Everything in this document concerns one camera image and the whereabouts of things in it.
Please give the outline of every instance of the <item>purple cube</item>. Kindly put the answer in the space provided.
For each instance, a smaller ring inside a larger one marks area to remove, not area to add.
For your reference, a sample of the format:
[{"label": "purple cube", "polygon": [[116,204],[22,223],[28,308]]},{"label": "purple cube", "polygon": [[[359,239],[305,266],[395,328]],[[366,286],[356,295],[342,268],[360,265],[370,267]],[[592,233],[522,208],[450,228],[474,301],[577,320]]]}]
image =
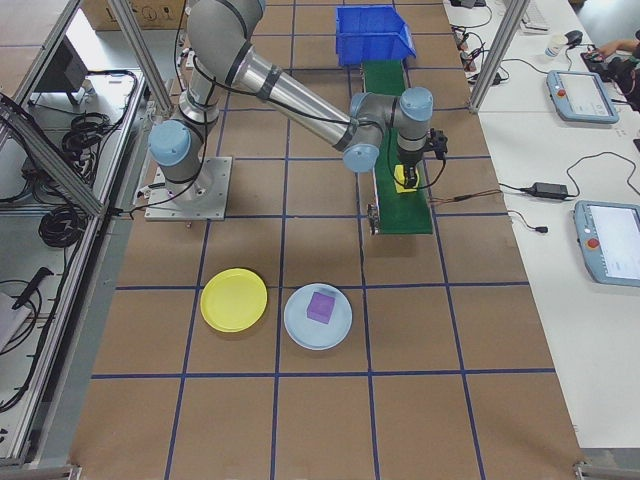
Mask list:
[{"label": "purple cube", "polygon": [[313,292],[309,306],[307,306],[307,318],[325,324],[329,323],[335,303],[336,299],[334,297],[320,292]]}]

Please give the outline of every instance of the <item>white table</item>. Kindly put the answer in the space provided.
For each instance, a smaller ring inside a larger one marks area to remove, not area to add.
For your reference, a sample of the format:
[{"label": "white table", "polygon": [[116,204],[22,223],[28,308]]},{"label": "white table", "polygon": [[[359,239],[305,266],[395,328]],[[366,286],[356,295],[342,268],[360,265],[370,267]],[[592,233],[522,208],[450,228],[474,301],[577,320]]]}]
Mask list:
[{"label": "white table", "polygon": [[[584,29],[568,2],[536,2],[551,24],[549,35],[518,32],[505,58],[522,58],[544,71],[566,69],[563,53],[548,59],[544,48],[552,34]],[[488,4],[494,11],[492,22],[473,30],[486,47],[504,12],[500,0]],[[447,12],[454,24],[475,25],[488,18],[480,8],[449,5]],[[588,41],[585,34],[583,42]],[[570,52],[572,70],[585,71],[579,51]],[[500,182],[562,183],[574,193],[565,170],[584,155],[610,150],[640,164],[632,142],[640,137],[637,112],[617,106],[620,121],[611,126],[564,122],[549,99],[544,75],[520,62],[504,66],[510,81],[490,89],[479,114]],[[611,87],[608,91],[621,98]],[[640,198],[625,183],[630,171],[628,163],[607,155],[583,161],[572,174],[582,190],[580,199],[637,204]],[[640,188],[640,172],[632,183]],[[546,235],[532,233],[514,217],[518,246],[580,446],[640,447],[640,290],[601,285],[590,278],[576,243],[575,202],[514,194],[505,195],[505,202],[530,224],[549,227]]]}]

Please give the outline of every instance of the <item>person's hand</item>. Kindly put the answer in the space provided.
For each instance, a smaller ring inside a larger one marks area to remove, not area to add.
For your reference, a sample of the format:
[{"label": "person's hand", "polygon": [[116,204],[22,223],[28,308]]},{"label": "person's hand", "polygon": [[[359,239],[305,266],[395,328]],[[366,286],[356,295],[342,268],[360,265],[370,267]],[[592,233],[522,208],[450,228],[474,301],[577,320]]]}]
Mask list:
[{"label": "person's hand", "polygon": [[605,43],[601,47],[596,48],[596,51],[600,53],[604,58],[610,57],[616,50],[620,48],[620,40],[613,40],[611,42]]}]

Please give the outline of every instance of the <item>yellow plate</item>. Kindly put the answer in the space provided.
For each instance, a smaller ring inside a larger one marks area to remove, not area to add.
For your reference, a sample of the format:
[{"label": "yellow plate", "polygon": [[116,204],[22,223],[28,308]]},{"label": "yellow plate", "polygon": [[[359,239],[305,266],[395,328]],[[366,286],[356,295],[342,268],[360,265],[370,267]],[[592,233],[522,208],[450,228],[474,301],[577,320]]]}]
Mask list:
[{"label": "yellow plate", "polygon": [[200,311],[205,321],[221,332],[240,332],[256,323],[267,306],[267,287],[250,270],[220,272],[204,287]]}]

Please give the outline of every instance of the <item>computer mouse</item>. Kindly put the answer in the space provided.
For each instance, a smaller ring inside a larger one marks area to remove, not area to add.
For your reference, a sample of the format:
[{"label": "computer mouse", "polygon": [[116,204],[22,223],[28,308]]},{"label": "computer mouse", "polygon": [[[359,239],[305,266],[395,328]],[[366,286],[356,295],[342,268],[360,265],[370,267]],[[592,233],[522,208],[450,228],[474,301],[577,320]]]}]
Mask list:
[{"label": "computer mouse", "polygon": [[569,47],[577,47],[582,43],[582,32],[580,30],[571,30],[564,34],[567,37],[567,45]]}]

